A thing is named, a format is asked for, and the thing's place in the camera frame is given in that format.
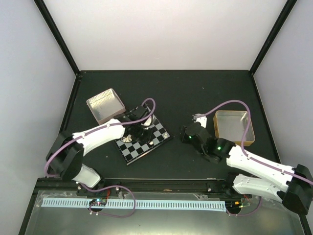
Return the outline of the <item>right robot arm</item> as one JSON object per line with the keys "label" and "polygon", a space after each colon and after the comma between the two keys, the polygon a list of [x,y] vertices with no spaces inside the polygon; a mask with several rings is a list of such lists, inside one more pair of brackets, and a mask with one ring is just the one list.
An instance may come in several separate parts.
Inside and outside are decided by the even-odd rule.
{"label": "right robot arm", "polygon": [[227,166],[253,175],[238,174],[225,182],[225,196],[253,194],[276,200],[296,214],[308,214],[313,200],[313,176],[306,166],[283,165],[246,152],[232,141],[211,136],[199,122],[183,127],[182,142],[192,145],[211,163],[225,160]]}

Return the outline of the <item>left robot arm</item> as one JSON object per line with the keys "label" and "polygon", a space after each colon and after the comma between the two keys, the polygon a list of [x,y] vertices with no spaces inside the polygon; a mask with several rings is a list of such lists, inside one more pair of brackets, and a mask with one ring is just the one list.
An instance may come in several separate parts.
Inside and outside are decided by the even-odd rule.
{"label": "left robot arm", "polygon": [[140,105],[89,130],[61,132],[46,157],[45,175],[63,181],[75,181],[87,186],[93,195],[102,194],[105,190],[102,177],[96,170],[86,166],[83,158],[104,144],[127,137],[131,141],[149,142],[149,129],[155,122],[154,110],[155,107],[150,111]]}

